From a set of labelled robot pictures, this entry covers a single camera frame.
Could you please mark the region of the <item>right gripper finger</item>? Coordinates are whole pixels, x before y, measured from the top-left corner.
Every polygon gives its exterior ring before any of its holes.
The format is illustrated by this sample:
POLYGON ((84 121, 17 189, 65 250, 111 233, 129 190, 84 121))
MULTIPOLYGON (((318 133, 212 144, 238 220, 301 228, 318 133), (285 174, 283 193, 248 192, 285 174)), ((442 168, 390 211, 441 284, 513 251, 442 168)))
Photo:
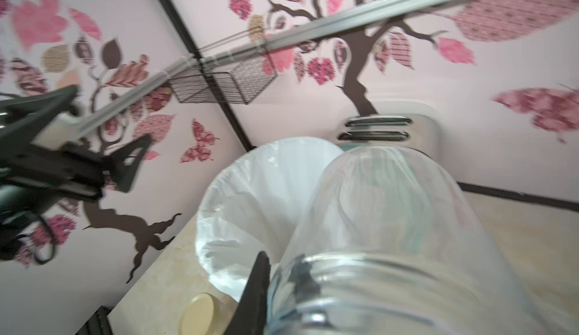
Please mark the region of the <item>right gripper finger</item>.
POLYGON ((267 321, 271 264, 267 253, 258 253, 238 307, 224 335, 262 335, 267 321))

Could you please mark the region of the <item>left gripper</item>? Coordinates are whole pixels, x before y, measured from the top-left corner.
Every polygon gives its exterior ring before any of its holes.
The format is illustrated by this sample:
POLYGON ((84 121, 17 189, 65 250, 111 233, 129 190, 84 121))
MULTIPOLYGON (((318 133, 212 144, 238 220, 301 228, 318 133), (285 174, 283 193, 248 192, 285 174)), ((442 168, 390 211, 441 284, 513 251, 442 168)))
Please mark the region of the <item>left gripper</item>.
POLYGON ((71 143, 59 150, 33 145, 57 115, 69 113, 77 95, 78 86, 72 85, 1 102, 2 208, 50 208, 64 198, 97 201, 103 196, 107 172, 120 192, 131 191, 152 146, 150 134, 108 156, 71 143))

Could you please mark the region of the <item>glass jar beige lid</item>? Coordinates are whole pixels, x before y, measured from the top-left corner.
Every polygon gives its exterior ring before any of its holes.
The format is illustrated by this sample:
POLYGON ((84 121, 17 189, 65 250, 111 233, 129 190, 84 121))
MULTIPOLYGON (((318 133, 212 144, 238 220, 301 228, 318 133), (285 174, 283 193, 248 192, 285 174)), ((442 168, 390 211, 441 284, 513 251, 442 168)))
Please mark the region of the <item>glass jar beige lid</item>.
POLYGON ((268 289, 267 334, 549 334, 450 175, 405 148, 324 170, 268 289))
POLYGON ((180 335, 222 335, 229 326, 238 303, 231 299, 220 300, 203 293, 192 299, 179 321, 180 335))

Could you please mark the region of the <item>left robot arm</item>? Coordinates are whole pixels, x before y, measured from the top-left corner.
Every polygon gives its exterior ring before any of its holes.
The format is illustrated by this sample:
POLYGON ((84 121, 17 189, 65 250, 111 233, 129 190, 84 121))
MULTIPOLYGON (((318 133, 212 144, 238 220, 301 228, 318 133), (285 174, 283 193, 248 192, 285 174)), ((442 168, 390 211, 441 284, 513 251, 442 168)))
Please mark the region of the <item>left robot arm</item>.
POLYGON ((64 198, 96 202, 106 179, 128 192, 152 136, 145 134, 110 155, 72 142, 50 149, 35 140, 66 113, 78 93, 66 86, 44 95, 4 94, 1 101, 1 259, 21 252, 44 265, 57 253, 57 236, 43 214, 64 198))

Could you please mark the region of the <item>white plastic trash bag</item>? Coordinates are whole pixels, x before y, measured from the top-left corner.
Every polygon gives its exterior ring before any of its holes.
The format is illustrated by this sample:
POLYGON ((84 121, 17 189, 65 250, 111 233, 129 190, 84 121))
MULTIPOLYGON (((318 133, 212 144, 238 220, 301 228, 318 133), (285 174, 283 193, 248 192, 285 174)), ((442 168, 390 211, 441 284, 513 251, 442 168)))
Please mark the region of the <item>white plastic trash bag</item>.
POLYGON ((250 151, 213 179, 195 216, 196 255, 211 285, 238 301, 259 252, 280 263, 322 173, 343 152, 317 137, 286 138, 250 151))

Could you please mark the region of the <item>mint green toaster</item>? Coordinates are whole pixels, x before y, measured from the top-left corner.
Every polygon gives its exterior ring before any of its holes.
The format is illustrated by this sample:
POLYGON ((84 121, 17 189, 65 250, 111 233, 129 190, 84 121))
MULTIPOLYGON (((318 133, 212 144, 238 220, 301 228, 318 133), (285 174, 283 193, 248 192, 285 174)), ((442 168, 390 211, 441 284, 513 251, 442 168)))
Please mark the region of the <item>mint green toaster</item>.
POLYGON ((364 145, 388 145, 417 150, 440 160, 440 127, 418 114, 357 116, 338 125, 331 140, 344 150, 364 145))

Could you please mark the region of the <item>aluminium rail left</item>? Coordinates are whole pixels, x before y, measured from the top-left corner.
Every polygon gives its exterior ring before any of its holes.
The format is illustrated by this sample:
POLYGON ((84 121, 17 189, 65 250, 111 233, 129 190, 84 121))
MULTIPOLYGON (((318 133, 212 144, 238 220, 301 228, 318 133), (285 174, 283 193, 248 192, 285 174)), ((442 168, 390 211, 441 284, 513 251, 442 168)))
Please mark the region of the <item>aluminium rail left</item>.
POLYGON ((199 62, 193 55, 187 55, 177 60, 164 70, 154 74, 149 79, 143 81, 136 88, 130 89, 119 99, 111 101, 105 107, 92 113, 90 116, 76 120, 71 125, 71 132, 66 136, 68 141, 75 141, 92 133, 107 120, 113 118, 123 110, 128 109, 132 104, 139 101, 142 97, 152 92, 158 86, 166 83, 169 79, 176 77, 188 69, 196 68, 199 62))

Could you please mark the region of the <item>aluminium rail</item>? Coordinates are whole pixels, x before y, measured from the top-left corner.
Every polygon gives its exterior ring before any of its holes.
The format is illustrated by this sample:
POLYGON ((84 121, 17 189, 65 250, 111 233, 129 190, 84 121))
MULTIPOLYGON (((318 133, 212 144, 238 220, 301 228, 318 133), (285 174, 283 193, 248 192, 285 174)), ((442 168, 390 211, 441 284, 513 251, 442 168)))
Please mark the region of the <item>aluminium rail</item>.
POLYGON ((453 0, 375 0, 360 4, 327 18, 319 18, 311 23, 283 33, 274 34, 261 41, 238 46, 199 61, 205 68, 214 68, 230 63, 241 62, 264 52, 285 49, 302 42, 334 35, 398 15, 453 0))
POLYGON ((68 141, 75 141, 92 133, 107 120, 113 118, 123 110, 128 109, 132 104, 139 101, 142 97, 152 92, 158 86, 166 83, 169 79, 176 77, 188 69, 196 68, 199 62, 193 55, 187 55, 177 60, 164 70, 154 74, 149 79, 143 81, 136 88, 130 89, 119 99, 111 101, 105 107, 92 113, 90 116, 76 120, 71 125, 71 132, 66 136, 68 141))

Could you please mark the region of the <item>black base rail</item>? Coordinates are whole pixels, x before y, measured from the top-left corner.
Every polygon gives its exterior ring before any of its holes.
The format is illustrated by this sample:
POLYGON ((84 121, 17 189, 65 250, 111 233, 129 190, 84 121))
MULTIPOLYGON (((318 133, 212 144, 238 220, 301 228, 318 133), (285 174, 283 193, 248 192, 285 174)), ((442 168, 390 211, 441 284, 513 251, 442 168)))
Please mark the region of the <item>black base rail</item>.
POLYGON ((108 315, 112 308, 101 306, 77 331, 76 335, 113 335, 108 315))

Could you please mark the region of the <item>aluminium rail back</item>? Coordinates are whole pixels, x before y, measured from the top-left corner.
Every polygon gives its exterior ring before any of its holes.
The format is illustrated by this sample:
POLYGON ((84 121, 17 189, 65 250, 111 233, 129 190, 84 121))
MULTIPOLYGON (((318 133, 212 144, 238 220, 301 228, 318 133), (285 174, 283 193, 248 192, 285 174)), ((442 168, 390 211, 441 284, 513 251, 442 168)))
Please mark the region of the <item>aluminium rail back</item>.
POLYGON ((319 18, 311 23, 283 33, 274 34, 261 41, 238 46, 199 61, 205 68, 214 68, 230 63, 241 62, 264 52, 285 49, 302 42, 334 35, 398 15, 453 0, 375 0, 360 4, 327 18, 319 18))

